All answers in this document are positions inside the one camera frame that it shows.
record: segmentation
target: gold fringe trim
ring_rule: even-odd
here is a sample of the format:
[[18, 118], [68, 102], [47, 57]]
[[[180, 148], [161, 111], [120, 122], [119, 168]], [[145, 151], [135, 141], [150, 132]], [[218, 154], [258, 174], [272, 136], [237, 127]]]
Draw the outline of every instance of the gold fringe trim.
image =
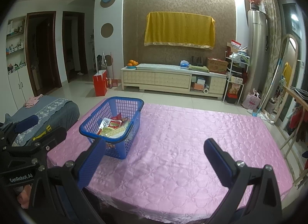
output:
[[201, 48], [213, 50], [213, 47], [209, 45], [197, 45], [192, 43], [144, 43], [145, 46], [150, 45], [164, 45], [164, 46], [180, 46], [180, 47], [191, 47], [191, 48]]

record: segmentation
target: blue mop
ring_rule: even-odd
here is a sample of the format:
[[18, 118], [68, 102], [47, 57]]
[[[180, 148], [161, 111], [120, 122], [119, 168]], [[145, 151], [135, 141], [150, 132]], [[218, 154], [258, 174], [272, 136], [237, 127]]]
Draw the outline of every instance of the blue mop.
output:
[[273, 85], [273, 83], [274, 83], [274, 81], [275, 81], [275, 78], [276, 78], [276, 75], [277, 75], [277, 72], [278, 72], [278, 68], [279, 68], [280, 65], [282, 65], [282, 59], [281, 59], [281, 58], [278, 59], [277, 68], [276, 68], [276, 71], [275, 71], [275, 74], [274, 74], [272, 83], [270, 84], [269, 90], [268, 90], [266, 96], [264, 97], [264, 100], [263, 100], [261, 106], [259, 107], [258, 111], [257, 111], [257, 112], [252, 112], [252, 116], [257, 117], [258, 113], [260, 113], [260, 111], [261, 111], [261, 109], [262, 109], [262, 106], [263, 106], [263, 104], [264, 104], [264, 102], [265, 102], [267, 96], [268, 96], [269, 93], [270, 93], [270, 90], [271, 90], [272, 85]]

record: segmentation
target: pink bedspread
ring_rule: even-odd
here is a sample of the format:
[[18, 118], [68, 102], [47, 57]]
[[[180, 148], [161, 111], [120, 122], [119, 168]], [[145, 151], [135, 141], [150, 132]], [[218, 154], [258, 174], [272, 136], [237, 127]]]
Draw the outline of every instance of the pink bedspread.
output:
[[[90, 146], [78, 128], [96, 107], [48, 153], [52, 164], [62, 166], [75, 160]], [[116, 208], [153, 220], [184, 224], [205, 219], [227, 192], [203, 153], [203, 143], [209, 137], [235, 160], [253, 167], [271, 164], [281, 195], [291, 188], [287, 165], [261, 119], [145, 104], [127, 158], [104, 156], [88, 189]], [[246, 190], [241, 206], [250, 191]]]

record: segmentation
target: standing mirror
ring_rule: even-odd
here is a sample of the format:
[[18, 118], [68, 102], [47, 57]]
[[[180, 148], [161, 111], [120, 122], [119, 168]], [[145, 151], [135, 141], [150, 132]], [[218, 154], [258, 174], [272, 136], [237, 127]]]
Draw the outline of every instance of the standing mirror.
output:
[[270, 119], [276, 122], [281, 114], [284, 104], [287, 101], [288, 93], [285, 93], [283, 86], [290, 88], [294, 79], [298, 59], [298, 42], [291, 34], [286, 34], [281, 39], [281, 49], [278, 62], [279, 68], [273, 78], [273, 85], [264, 103], [265, 110]]

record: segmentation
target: blue plastic basket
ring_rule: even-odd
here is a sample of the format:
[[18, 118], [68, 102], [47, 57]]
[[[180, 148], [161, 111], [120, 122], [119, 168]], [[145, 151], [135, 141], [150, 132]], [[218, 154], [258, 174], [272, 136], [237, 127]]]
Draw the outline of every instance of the blue plastic basket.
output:
[[[94, 139], [102, 138], [106, 141], [105, 155], [118, 159], [125, 159], [140, 126], [140, 111], [144, 101], [137, 98], [110, 97], [105, 100], [79, 127], [79, 132], [88, 137], [93, 143]], [[119, 138], [108, 138], [97, 135], [103, 118], [111, 118], [121, 113], [122, 118], [128, 117], [131, 122], [125, 133]]]

